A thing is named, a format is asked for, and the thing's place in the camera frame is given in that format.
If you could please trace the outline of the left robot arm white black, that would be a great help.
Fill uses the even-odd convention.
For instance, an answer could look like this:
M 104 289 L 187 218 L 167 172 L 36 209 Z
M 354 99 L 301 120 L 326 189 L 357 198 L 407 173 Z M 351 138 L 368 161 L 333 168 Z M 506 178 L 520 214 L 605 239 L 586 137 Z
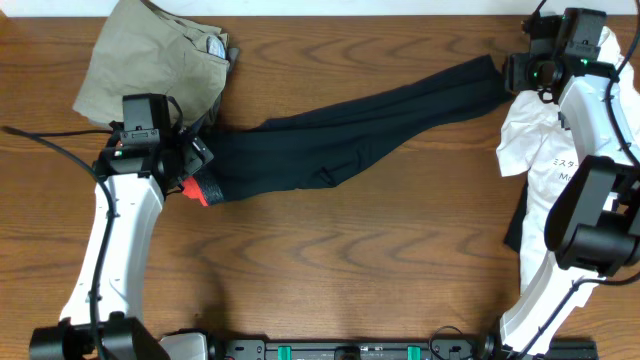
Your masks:
M 143 324 L 146 264 L 165 200 L 213 158 L 199 127 L 170 115 L 179 108 L 171 96 L 124 96 L 123 119 L 112 123 L 93 164 L 52 143 L 50 133 L 3 127 L 64 155 L 96 183 L 94 221 L 79 277 L 57 325 L 34 330 L 30 358 L 211 358 L 204 332 L 181 330 L 156 339 Z

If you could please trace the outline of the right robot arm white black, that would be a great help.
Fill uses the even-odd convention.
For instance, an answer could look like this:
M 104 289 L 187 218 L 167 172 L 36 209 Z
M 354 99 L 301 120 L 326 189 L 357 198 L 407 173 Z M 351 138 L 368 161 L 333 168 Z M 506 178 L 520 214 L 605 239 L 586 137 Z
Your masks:
M 598 59 L 605 22 L 587 8 L 534 11 L 522 23 L 528 51 L 504 62 L 508 91 L 534 90 L 558 105 L 579 166 L 547 216 L 541 267 L 476 346 L 477 359 L 594 359 L 593 345 L 555 343 L 554 334 L 595 287 L 639 279 L 614 277 L 639 260 L 639 146 L 620 103 L 622 69 Z

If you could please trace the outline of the black leggings red waistband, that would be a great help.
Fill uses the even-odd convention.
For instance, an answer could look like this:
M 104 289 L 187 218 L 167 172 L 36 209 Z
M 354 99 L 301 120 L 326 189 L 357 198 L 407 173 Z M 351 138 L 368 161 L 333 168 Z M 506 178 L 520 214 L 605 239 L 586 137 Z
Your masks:
M 511 94 L 488 55 L 383 93 L 247 130 L 210 130 L 212 160 L 183 184 L 204 206 L 263 193 L 333 188 L 431 128 L 484 116 Z

